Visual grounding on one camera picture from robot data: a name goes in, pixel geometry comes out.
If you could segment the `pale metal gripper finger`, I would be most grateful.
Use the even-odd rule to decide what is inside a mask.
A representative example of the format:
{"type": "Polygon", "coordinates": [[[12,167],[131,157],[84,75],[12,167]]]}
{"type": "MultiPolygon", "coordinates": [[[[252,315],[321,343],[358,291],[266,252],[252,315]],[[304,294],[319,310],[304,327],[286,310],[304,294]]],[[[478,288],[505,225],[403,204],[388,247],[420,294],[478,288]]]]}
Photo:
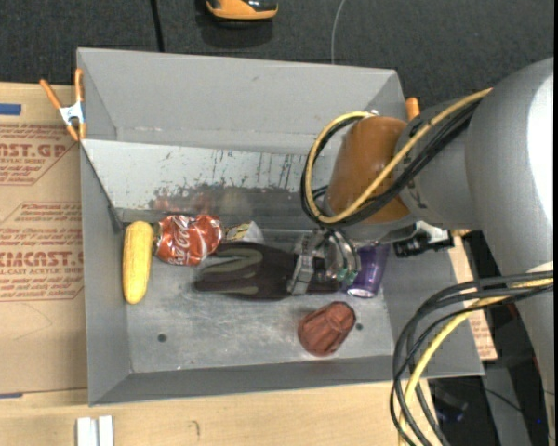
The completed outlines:
{"type": "Polygon", "coordinates": [[[315,233],[304,233],[294,246],[294,253],[298,256],[313,256],[317,246],[317,236],[315,233]]]}
{"type": "Polygon", "coordinates": [[[291,295],[304,295],[308,291],[313,274],[313,257],[309,255],[297,256],[292,277],[287,282],[287,291],[291,295]]]}

